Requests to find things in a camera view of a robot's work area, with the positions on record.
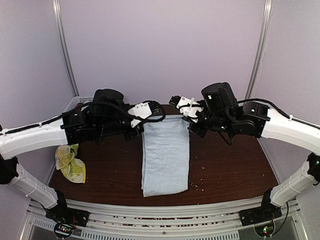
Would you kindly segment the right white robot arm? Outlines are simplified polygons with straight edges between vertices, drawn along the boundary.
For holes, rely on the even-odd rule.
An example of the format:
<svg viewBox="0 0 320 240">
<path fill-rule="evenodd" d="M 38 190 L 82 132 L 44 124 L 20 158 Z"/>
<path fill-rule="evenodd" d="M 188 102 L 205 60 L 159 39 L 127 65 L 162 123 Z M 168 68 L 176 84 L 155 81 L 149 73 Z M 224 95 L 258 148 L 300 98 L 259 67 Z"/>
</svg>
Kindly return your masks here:
<svg viewBox="0 0 320 240">
<path fill-rule="evenodd" d="M 227 133 L 227 143 L 236 135 L 283 141 L 309 150 L 307 160 L 283 183 L 268 190 L 256 210 L 259 220 L 268 220 L 276 209 L 320 183 L 320 127 L 286 114 L 272 102 L 255 98 L 238 101 L 227 82 L 204 89 L 203 100 L 191 99 L 179 111 L 190 121 L 190 131 L 204 137 L 208 130 Z"/>
</svg>

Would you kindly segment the yellow green patterned towel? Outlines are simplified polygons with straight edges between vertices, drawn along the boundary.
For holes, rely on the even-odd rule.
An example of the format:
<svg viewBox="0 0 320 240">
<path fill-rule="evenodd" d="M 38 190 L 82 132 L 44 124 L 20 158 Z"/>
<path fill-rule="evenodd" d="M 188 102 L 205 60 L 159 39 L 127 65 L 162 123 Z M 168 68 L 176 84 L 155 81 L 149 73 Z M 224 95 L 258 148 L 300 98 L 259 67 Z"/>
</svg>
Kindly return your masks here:
<svg viewBox="0 0 320 240">
<path fill-rule="evenodd" d="M 71 183 L 86 182 L 86 165 L 77 158 L 79 144 L 61 145 L 55 151 L 55 168 Z"/>
</svg>

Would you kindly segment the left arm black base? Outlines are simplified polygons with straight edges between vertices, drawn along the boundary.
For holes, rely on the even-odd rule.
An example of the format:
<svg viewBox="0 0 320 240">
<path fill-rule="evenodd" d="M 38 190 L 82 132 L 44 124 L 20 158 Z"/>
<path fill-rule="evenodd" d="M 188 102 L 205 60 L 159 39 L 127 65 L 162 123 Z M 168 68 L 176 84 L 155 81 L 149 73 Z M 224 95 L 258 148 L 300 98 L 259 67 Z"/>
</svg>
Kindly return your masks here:
<svg viewBox="0 0 320 240">
<path fill-rule="evenodd" d="M 88 211 L 69 207 L 58 210 L 45 208 L 44 210 L 46 212 L 45 216 L 48 219 L 51 219 L 56 223 L 66 224 L 72 227 L 86 227 L 90 216 Z"/>
</svg>

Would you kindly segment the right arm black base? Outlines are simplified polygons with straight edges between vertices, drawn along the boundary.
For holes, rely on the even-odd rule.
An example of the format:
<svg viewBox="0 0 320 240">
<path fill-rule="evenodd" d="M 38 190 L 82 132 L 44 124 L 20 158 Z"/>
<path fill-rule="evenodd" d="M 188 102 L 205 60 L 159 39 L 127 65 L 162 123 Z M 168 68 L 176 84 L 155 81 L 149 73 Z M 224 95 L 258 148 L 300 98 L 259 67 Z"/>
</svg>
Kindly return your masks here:
<svg viewBox="0 0 320 240">
<path fill-rule="evenodd" d="M 255 207 L 250 209 L 241 210 L 239 218 L 242 226 L 256 225 L 259 223 L 267 222 L 282 216 L 280 208 L 277 209 L 262 209 Z"/>
</svg>

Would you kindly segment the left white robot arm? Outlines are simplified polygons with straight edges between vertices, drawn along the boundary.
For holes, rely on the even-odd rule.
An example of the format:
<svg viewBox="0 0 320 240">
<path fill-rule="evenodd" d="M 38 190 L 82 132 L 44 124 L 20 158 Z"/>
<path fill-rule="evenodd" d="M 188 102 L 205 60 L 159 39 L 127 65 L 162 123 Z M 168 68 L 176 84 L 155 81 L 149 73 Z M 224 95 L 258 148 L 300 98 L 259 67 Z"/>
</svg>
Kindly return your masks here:
<svg viewBox="0 0 320 240">
<path fill-rule="evenodd" d="M 17 155 L 52 146 L 99 142 L 112 135 L 124 134 L 127 140 L 142 132 L 142 124 L 152 115 L 147 102 L 124 103 L 122 93 L 99 89 L 93 100 L 59 116 L 0 132 L 0 183 L 14 185 L 26 196 L 38 201 L 61 222 L 72 218 L 72 211 L 57 190 L 39 182 L 23 168 Z"/>
</svg>

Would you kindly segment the light blue towel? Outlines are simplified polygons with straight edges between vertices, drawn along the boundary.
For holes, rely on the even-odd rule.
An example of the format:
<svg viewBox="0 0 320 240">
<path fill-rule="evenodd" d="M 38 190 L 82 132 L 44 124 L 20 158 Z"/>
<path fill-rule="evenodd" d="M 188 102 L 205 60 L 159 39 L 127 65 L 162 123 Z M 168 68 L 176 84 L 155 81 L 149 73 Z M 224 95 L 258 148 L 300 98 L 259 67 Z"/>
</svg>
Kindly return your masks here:
<svg viewBox="0 0 320 240">
<path fill-rule="evenodd" d="M 146 123 L 142 134 L 141 189 L 143 197 L 179 194 L 188 190 L 190 166 L 189 123 L 168 115 Z"/>
</svg>

